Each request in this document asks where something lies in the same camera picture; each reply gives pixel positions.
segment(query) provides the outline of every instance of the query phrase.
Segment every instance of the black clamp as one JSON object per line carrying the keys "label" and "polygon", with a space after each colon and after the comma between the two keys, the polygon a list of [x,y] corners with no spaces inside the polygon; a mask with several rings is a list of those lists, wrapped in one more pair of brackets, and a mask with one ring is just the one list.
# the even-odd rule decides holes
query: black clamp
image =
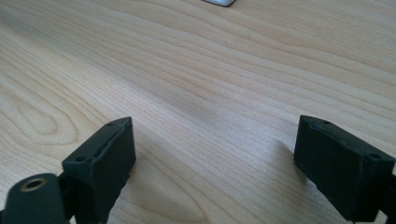
{"label": "black clamp", "polygon": [[301,116],[294,160],[346,220],[373,222],[381,210],[395,223],[390,155],[327,120]]}
{"label": "black clamp", "polygon": [[70,154],[64,172],[33,175],[8,193],[1,224],[107,223],[136,161],[131,118],[109,122]]}

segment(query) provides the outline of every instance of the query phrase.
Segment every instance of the white object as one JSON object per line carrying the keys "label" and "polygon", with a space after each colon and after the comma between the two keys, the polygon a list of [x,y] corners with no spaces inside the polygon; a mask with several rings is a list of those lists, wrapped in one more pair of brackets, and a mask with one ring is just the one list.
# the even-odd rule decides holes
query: white object
{"label": "white object", "polygon": [[227,7],[229,6],[231,3],[233,3],[235,0],[204,0],[208,3],[213,3],[215,5],[219,5],[222,7]]}

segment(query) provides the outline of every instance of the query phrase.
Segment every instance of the black plastic part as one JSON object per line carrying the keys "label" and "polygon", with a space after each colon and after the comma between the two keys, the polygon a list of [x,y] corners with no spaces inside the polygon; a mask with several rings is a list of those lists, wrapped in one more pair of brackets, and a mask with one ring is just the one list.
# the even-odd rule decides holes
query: black plastic part
{"label": "black plastic part", "polygon": [[64,224],[64,208],[58,178],[33,175],[12,187],[7,196],[2,224]]}
{"label": "black plastic part", "polygon": [[294,159],[346,220],[375,220],[394,158],[327,120],[301,116]]}
{"label": "black plastic part", "polygon": [[387,223],[396,223],[396,176],[393,175],[384,187],[380,209],[388,216]]}
{"label": "black plastic part", "polygon": [[136,161],[131,118],[109,122],[62,163],[75,186],[78,223],[106,223]]}
{"label": "black plastic part", "polygon": [[78,193],[75,182],[69,180],[70,177],[62,173],[58,176],[61,186],[62,199],[64,202],[64,215],[69,220],[78,210]]}

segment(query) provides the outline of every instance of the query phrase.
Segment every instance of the wooden table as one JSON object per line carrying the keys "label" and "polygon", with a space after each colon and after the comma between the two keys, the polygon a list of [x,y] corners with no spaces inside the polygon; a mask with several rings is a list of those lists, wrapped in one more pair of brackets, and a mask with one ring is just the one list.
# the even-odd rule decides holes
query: wooden table
{"label": "wooden table", "polygon": [[130,116],[108,223],[347,223],[294,166],[299,116],[396,157],[395,87],[392,0],[1,0],[0,204]]}

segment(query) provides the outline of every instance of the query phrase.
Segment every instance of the light wood surface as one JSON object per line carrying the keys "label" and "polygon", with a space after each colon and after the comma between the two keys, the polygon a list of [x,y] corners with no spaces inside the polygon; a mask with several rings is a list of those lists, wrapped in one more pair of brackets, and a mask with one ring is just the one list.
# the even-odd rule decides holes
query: light wood surface
{"label": "light wood surface", "polygon": [[299,116],[396,157],[395,87],[392,0],[0,0],[0,206],[130,116],[109,223],[347,223],[294,166]]}

